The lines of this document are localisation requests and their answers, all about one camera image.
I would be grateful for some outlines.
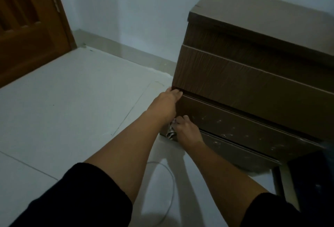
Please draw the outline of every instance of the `black shirt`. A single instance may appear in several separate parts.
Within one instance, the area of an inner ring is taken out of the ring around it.
[[[11,226],[128,226],[132,203],[101,169],[78,163]],[[307,226],[301,214],[279,196],[263,193],[246,211],[245,226]]]

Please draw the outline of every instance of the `cable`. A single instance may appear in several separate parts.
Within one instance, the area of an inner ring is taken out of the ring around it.
[[[147,164],[158,164],[158,165],[162,165],[164,168],[167,169],[167,171],[169,172],[170,176],[172,177],[172,181],[173,181],[173,192],[172,192],[172,199],[170,200],[170,204],[169,204],[169,207],[164,215],[164,217],[155,225],[153,225],[152,227],[156,227],[158,225],[160,225],[164,220],[165,218],[167,217],[168,213],[169,213],[169,210],[170,208],[172,207],[172,203],[173,203],[173,200],[174,200],[174,193],[175,193],[175,180],[174,180],[174,176],[172,174],[172,172],[169,170],[169,168],[167,166],[165,166],[164,164],[160,163],[160,162],[157,162],[157,161],[149,161],[147,162]]]

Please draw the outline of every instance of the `person's right arm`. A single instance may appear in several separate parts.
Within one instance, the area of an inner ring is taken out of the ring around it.
[[[229,227],[239,227],[252,201],[268,191],[211,150],[188,116],[178,116],[176,121],[178,142],[203,175],[224,220]]]

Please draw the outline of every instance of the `forearm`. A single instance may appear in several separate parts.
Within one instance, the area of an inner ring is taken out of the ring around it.
[[[267,190],[204,143],[187,152],[203,175],[224,220],[229,227],[239,227],[251,202]]]
[[[156,114],[145,111],[85,162],[106,172],[134,203],[152,145],[163,125]]]

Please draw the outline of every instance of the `floor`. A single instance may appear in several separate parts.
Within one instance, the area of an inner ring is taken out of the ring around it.
[[[171,82],[167,73],[82,47],[1,88],[0,225],[134,121]],[[275,193],[271,173],[254,179]],[[227,226],[194,162],[162,136],[131,222],[157,225]]]

